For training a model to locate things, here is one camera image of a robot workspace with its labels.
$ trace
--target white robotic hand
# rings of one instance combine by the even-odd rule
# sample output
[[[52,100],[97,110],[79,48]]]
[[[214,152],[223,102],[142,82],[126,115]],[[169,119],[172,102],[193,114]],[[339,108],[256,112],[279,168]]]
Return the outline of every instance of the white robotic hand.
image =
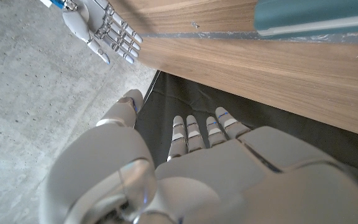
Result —
[[[133,129],[142,106],[128,91],[57,158],[41,224],[358,223],[358,184],[340,162],[274,128],[251,131],[222,107],[206,120],[209,149],[195,117],[185,127],[176,116],[168,162],[155,169]]]
[[[110,59],[96,39],[106,43],[129,63],[138,57],[143,42],[139,34],[114,10],[107,0],[61,0],[63,19],[70,30],[107,64]]]

